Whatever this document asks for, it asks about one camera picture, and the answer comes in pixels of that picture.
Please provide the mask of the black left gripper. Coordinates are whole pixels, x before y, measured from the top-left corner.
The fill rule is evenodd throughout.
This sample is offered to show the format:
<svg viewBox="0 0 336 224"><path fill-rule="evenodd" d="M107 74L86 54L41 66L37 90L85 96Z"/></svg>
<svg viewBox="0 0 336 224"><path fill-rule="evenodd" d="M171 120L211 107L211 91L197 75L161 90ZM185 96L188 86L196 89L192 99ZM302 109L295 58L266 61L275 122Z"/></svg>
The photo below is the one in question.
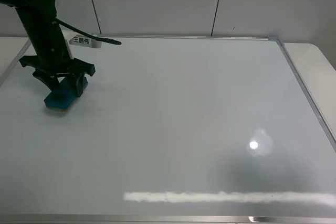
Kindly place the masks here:
<svg viewBox="0 0 336 224"><path fill-rule="evenodd" d="M95 74L94 64L84 62L82 60L73 58L67 63L61 63L59 65L55 63L49 63L44 65L38 56L23 56L19 59L22 67L33 67L33 77L41 81L50 90L56 90L59 88L60 83L57 77L70 76L70 87L76 97L81 97L84 87L83 82L85 74L93 76Z"/></svg>

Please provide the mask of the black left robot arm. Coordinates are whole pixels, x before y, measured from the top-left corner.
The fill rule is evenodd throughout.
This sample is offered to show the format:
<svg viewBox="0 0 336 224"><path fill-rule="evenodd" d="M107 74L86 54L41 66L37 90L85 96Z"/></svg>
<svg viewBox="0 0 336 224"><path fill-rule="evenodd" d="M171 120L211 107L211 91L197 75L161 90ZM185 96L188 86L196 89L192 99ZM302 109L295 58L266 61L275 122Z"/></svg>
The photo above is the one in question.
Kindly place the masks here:
<svg viewBox="0 0 336 224"><path fill-rule="evenodd" d="M1 0L1 3L16 9L36 52L23 56L22 67L35 69L33 76L51 91L60 88L58 79L64 77L70 90L80 97L85 89L85 75L93 76L93 64L71 56L62 30L56 21L56 0Z"/></svg>

